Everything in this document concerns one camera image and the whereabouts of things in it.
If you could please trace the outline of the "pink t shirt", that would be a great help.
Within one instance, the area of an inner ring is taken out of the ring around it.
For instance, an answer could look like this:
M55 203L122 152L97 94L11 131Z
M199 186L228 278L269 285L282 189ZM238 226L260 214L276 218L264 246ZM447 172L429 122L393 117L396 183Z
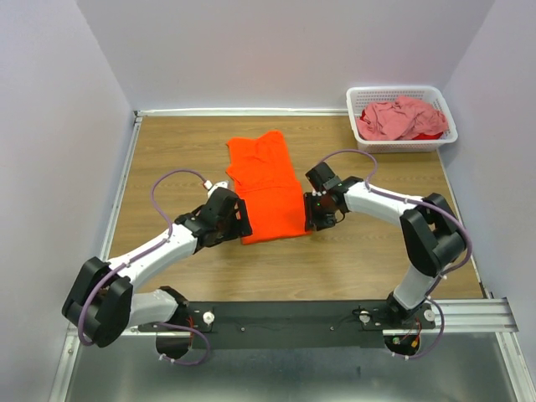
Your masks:
M393 101L369 103L356 118L358 134L366 141L412 141L420 133L443 134L446 116L433 105L400 95Z

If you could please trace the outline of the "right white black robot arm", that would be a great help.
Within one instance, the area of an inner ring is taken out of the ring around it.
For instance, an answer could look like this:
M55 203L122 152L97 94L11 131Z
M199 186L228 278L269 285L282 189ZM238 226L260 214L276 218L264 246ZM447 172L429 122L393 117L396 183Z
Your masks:
M420 306L445 273L469 250L469 240L446 199L438 193L416 197L378 188L362 178L342 180L320 162L306 173L312 191L304 194L305 229L331 229L336 214L366 214L400 227L410 266L382 308L397 328L415 319Z

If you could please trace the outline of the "white plastic basket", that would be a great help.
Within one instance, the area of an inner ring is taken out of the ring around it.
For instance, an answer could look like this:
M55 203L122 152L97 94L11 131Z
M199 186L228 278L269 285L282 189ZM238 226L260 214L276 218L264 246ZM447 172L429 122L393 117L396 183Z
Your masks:
M445 115L448 129L434 140L369 141L358 130L358 121L365 107L374 102L395 101L400 95L412 97L433 106ZM395 85L352 87L347 90L347 108L350 125L361 151L368 153L434 152L443 145L457 141L456 124L441 92L430 85Z

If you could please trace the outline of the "red t shirt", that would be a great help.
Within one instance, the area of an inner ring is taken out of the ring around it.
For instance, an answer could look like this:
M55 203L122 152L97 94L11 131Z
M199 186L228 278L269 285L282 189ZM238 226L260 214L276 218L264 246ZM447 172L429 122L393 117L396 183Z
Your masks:
M435 141L441 139L443 132L439 132L433 135L427 135L425 133L420 133L417 136L412 138L412 141Z

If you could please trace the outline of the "aluminium front rail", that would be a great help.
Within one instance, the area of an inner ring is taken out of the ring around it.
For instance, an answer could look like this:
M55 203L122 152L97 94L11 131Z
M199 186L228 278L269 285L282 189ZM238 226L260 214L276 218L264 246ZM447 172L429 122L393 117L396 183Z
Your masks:
M169 321L155 323L163 327L167 323L177 325L174 321L178 317L180 307L187 306L191 301L180 302L177 311ZM447 332L515 332L518 329L508 301L505 299L442 300L425 301L424 303L430 304L436 314L435 321L438 326L429 330L444 329Z

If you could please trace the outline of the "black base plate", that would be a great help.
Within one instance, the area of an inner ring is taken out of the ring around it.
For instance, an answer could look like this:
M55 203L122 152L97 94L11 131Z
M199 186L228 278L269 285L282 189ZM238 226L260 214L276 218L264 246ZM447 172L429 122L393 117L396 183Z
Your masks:
M157 346L174 357L212 349L383 348L393 337L409 346L419 330L437 328L428 303L400 320L383 300L368 301L192 301L179 309L175 324L188 324L204 338L179 340L155 322L139 327L157 332Z

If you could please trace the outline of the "orange t shirt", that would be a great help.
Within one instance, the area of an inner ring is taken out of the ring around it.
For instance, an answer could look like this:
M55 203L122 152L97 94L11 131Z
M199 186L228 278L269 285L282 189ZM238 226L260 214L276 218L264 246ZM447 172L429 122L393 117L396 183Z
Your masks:
M268 131L256 139L234 137L227 146L226 172L245 201L252 229L242 244L307 235L302 186L283 134Z

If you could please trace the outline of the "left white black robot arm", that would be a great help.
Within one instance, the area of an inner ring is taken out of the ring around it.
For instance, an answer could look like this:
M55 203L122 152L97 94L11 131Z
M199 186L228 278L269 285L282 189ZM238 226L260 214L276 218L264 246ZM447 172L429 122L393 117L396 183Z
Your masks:
M128 327L159 322L168 331L185 323L185 310L171 291L137 294L137 289L170 265L204 248L251 235L246 202L215 186L205 204L179 215L166 230L133 251L103 261L87 260L62 306L79 330L80 341L104 348Z

